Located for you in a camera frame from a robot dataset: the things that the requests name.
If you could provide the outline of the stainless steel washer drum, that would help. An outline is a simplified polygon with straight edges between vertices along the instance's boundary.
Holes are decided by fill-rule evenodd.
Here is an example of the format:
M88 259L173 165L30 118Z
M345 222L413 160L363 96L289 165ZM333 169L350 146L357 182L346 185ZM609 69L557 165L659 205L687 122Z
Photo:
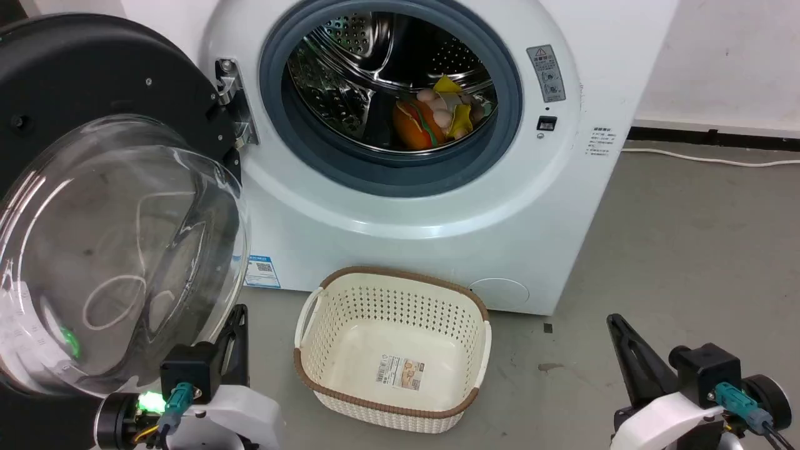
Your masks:
M367 151L400 156L442 152L480 130L497 106L488 70L465 42L444 28L398 12L355 11L323 21L292 50L289 79L305 107L329 130ZM409 120L432 110L469 111L469 127L449 133Z

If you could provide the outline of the orange hamburger plush toy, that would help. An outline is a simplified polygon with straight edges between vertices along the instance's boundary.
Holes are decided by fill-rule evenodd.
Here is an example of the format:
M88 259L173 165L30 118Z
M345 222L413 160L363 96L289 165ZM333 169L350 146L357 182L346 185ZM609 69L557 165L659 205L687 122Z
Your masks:
M398 99L392 109L392 126L409 151L425 151L448 142L434 120L434 111L417 99Z

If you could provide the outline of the cream perforated laundry basket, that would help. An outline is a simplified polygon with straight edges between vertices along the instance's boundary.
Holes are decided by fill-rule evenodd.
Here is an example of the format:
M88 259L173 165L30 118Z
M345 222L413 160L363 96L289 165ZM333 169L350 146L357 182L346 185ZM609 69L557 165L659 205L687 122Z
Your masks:
M488 310L469 289L423 274L346 267L304 302L292 358L300 380L330 410L439 434L477 398L491 346ZM382 355L425 364L420 390L376 382Z

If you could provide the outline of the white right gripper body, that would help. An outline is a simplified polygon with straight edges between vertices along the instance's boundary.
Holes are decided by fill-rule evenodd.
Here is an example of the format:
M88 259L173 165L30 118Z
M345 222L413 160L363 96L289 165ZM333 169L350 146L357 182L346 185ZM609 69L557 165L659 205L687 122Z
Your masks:
M700 438L703 425L719 424L722 436L717 444L701 442L700 450L729 450L729 433L722 422L723 407L711 391L705 408L677 392L659 397L648 405L628 407L617 411L620 424L615 426L611 450L678 450L688 448L689 438Z

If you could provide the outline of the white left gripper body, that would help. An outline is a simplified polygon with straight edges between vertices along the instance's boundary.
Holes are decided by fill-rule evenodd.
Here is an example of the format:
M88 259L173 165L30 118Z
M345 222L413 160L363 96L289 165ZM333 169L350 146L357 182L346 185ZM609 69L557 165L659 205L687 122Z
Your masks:
M279 404L250 387L222 385L209 404L189 407L169 450L280 450L284 421Z

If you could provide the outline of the blue white energy label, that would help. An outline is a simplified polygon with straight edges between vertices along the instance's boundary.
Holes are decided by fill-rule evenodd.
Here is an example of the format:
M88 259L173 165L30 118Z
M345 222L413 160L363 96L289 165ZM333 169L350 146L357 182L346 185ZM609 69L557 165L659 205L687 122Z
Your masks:
M271 257L251 254L247 262L244 284L254 288L280 289L281 285Z

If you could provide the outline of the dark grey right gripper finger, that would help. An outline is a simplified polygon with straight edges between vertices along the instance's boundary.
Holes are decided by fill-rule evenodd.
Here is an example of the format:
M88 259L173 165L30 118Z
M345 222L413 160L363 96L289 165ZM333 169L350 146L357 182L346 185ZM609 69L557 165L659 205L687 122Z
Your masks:
M607 327L632 408L678 391L675 372L622 314L609 314Z

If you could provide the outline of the doll with yellow clothes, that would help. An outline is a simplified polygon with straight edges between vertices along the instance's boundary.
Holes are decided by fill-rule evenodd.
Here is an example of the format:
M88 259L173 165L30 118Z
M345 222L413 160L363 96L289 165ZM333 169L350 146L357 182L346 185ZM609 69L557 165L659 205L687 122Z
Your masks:
M416 99L432 111L432 120L446 141L468 136L494 110L491 103L466 93L448 75L442 75L432 88L418 91Z

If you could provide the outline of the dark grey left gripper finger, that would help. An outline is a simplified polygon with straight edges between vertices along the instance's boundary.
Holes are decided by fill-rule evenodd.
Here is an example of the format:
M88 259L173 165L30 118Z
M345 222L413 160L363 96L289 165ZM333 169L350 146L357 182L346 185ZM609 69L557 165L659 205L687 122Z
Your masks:
M211 364L212 386L216 389L222 384L223 378L228 371L229 360L233 353L233 328L226 326L214 342L214 356Z
M251 385L248 307L234 306L229 316L229 384Z

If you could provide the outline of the round white filter cover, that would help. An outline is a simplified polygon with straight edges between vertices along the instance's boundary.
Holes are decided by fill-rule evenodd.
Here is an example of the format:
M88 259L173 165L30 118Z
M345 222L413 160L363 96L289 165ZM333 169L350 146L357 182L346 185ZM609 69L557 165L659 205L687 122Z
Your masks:
M467 288L480 297L488 309L514 311L514 313L529 312L526 307L529 290L515 280L485 278L472 282Z

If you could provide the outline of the black baseboard strip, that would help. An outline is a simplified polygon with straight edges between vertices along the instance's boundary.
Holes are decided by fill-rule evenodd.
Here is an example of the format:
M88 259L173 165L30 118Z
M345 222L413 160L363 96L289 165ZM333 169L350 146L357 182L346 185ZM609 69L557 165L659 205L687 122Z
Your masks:
M633 126L629 129L628 140L658 141L708 146L729 146L730 148L751 148L755 150L788 151L800 153L800 139L788 137L748 136L731 134L711 129L708 131L683 131Z

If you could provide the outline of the paper basket label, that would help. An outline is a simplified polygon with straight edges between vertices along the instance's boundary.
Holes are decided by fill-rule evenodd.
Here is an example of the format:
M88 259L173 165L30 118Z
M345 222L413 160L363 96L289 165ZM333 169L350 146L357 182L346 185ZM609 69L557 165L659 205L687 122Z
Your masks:
M375 381L385 386L420 390L426 365L412 359L382 355L378 364Z

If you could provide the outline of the black round glass washer door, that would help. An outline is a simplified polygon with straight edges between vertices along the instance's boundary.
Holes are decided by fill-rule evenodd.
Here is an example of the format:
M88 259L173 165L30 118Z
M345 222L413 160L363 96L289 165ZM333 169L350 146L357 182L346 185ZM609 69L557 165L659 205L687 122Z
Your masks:
M0 29L0 386L142 391L217 339L249 256L236 139L217 86L148 27Z

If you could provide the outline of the grey warning sticker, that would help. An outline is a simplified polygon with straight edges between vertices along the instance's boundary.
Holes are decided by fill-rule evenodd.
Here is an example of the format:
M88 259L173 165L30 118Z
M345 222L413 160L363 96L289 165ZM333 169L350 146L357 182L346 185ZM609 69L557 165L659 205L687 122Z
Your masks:
M544 103L566 100L562 72L551 45L535 46L526 49L532 68L537 75L538 85Z

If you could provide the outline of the metal door hinge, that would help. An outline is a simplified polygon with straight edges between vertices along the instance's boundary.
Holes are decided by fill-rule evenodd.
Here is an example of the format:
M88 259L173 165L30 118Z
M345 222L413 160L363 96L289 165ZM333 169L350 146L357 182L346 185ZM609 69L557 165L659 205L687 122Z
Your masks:
M253 119L238 62L235 59L217 59L215 77L218 102L225 106L234 122L234 147L242 150L247 145L258 144L256 122Z

